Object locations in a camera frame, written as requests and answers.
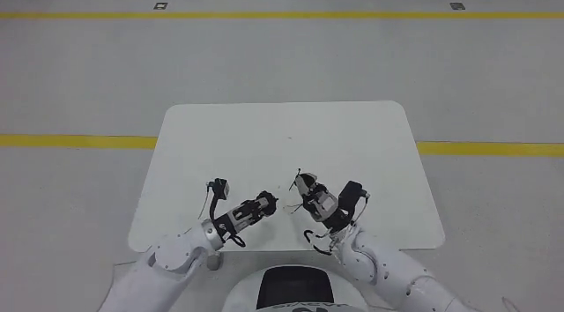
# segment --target cable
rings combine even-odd
[[[202,217],[202,213],[204,212],[205,209],[205,204],[208,203],[208,197],[210,196],[210,185],[206,185],[207,190],[205,192],[205,201],[204,201],[204,206],[202,207],[202,210],[200,211],[200,215],[197,216],[198,219],[200,219]]]
[[[356,219],[354,219],[352,222],[356,223],[359,221],[360,216],[362,215],[362,213],[364,213],[364,210],[367,209],[367,205],[368,205],[368,198],[364,197],[364,206],[362,207],[362,210],[359,213],[359,216],[356,217]]]

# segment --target black wire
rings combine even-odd
[[[204,206],[202,207],[202,210],[200,211],[200,215],[197,216],[198,219],[200,219],[202,217],[202,213],[204,212],[205,204],[208,203],[208,197],[209,196],[210,196],[210,185],[207,185],[207,190],[205,191]]]
[[[231,235],[229,237],[231,240],[233,240],[233,242],[235,242],[235,244],[239,247],[247,247],[247,244],[245,243],[245,241],[239,237],[238,235]]]
[[[311,243],[311,240],[309,239],[309,235],[313,234],[314,232],[311,230],[306,230],[303,232],[303,235],[306,237],[306,240],[308,240],[308,243]],[[314,250],[316,250],[317,252],[321,253],[322,255],[326,255],[326,256],[333,256],[333,254],[331,253],[330,250],[328,251],[324,251],[322,249],[319,249],[316,245],[312,244],[312,246],[314,247]]]

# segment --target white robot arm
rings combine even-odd
[[[166,312],[208,256],[223,247],[210,220],[151,246],[112,286],[100,312]]]
[[[237,234],[276,211],[278,200],[263,191],[215,219],[216,204],[226,199],[229,187],[226,180],[216,179],[209,188],[213,189],[210,219],[151,246],[112,286],[99,312],[167,312],[209,253],[221,249],[226,240],[244,247]]]
[[[338,199],[318,183],[312,174],[298,174],[294,180],[311,217],[322,222],[331,238],[330,250],[357,280],[375,287],[375,292],[401,312],[469,312],[453,293],[441,285],[423,265],[398,249],[387,247],[364,232],[354,218],[360,198],[370,195],[357,182],[348,182]],[[310,241],[311,231],[304,232]]]
[[[350,227],[335,248],[346,270],[356,279],[374,286],[378,296],[398,311],[474,311],[419,262],[398,249],[382,245],[359,226]]]

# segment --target yellow floor line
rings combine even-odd
[[[154,149],[156,144],[156,137],[0,134],[0,147]]]
[[[0,12],[0,19],[564,19],[564,12],[193,11]]]
[[[156,137],[0,134],[0,147],[154,149]],[[418,142],[421,155],[564,158],[561,143]]]
[[[561,143],[417,142],[421,155],[564,157]]]

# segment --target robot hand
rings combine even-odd
[[[359,198],[367,200],[369,194],[359,183],[348,182],[337,200],[316,180],[315,175],[298,174],[294,184],[303,207],[328,229],[330,249],[322,251],[314,245],[317,251],[334,254],[355,279],[374,286],[375,292],[398,311],[473,311],[419,262],[362,230],[357,222],[360,215],[353,219],[353,214]]]
[[[215,219],[215,205],[219,199],[226,199],[229,187],[222,179],[210,182],[208,187],[214,193],[211,218],[183,234],[165,236],[152,245],[112,286],[99,312],[168,311],[209,253],[223,248],[226,240],[244,246],[237,234],[276,211],[278,199],[263,191],[256,199],[245,201]]]

